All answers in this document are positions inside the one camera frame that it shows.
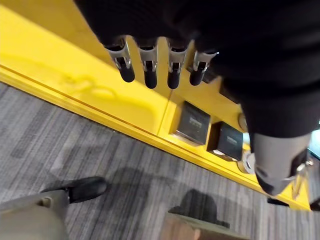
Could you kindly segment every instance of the light brown object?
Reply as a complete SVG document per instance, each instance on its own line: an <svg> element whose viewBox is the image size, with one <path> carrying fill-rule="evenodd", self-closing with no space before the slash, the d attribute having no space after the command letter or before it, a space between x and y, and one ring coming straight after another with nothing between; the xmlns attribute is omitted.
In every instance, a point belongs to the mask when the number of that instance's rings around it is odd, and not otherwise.
<svg viewBox="0 0 320 240"><path fill-rule="evenodd" d="M160 240L249 240L224 226L167 213Z"/></svg>
<svg viewBox="0 0 320 240"><path fill-rule="evenodd" d="M246 117L245 115L241 112L238 115L238 123L240 128L247 133L248 132L248 125L247 125L247 121L246 121Z"/></svg>

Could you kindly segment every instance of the gray trouser leg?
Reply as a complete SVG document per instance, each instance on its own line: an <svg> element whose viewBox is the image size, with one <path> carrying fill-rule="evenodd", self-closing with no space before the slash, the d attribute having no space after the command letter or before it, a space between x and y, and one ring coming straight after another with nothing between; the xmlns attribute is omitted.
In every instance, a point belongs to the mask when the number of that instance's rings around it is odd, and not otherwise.
<svg viewBox="0 0 320 240"><path fill-rule="evenodd" d="M0 204L1 240L67 240L64 224L68 194L63 190Z"/></svg>

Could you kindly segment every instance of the black box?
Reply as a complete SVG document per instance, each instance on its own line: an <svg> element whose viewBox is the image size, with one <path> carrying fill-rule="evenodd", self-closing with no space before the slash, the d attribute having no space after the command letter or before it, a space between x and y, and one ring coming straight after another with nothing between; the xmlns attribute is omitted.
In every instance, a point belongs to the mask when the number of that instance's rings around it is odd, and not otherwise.
<svg viewBox="0 0 320 240"><path fill-rule="evenodd" d="M223 153L237 161L241 160L243 133L223 121L211 125L207 151Z"/></svg>
<svg viewBox="0 0 320 240"><path fill-rule="evenodd" d="M185 101L175 134L198 145L204 145L207 140L209 123L209 114Z"/></svg>

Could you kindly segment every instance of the striped carpet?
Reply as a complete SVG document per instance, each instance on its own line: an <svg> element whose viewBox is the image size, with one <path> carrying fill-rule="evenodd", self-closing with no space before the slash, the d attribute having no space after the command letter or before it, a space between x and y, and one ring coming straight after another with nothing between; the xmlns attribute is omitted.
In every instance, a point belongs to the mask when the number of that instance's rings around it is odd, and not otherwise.
<svg viewBox="0 0 320 240"><path fill-rule="evenodd" d="M108 180L106 195L69 207L71 240L157 240L168 211L252 240L320 239L319 213L267 204L258 192L2 83L0 166L0 202L66 180Z"/></svg>

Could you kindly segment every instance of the yellow shelf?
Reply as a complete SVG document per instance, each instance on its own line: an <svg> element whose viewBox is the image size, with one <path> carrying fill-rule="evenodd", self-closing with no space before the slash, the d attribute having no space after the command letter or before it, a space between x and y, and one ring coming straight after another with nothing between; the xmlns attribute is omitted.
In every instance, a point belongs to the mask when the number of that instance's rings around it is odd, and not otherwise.
<svg viewBox="0 0 320 240"><path fill-rule="evenodd" d="M186 70L179 87L171 91L167 87L164 39L159 41L159 83L151 90L143 83L132 39L128 41L136 80L125 83L71 1L47 4L45 0L33 0L25 9L19 1L1 2L0 81L262 193L256 177L241 173L236 163L207 152L206 146L192 146L171 135L183 101L210 114L212 122L223 120L239 130L241 108L218 93L219 81L191 87ZM59 8L69 16L66 18ZM66 28L59 30L57 25ZM83 41L94 47L84 47ZM289 186L277 199L292 208L310 210L307 183L296 200L291 194Z"/></svg>

